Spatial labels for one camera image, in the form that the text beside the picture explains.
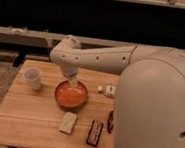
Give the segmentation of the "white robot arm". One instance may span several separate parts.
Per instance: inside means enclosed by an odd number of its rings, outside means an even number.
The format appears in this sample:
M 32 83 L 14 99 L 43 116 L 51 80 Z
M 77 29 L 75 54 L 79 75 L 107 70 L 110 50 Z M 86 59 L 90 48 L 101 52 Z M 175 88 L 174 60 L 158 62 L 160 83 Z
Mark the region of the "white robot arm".
M 65 36 L 50 53 L 66 78 L 77 69 L 118 74 L 114 148 L 185 148 L 185 53 L 171 47 L 129 45 L 82 49 Z

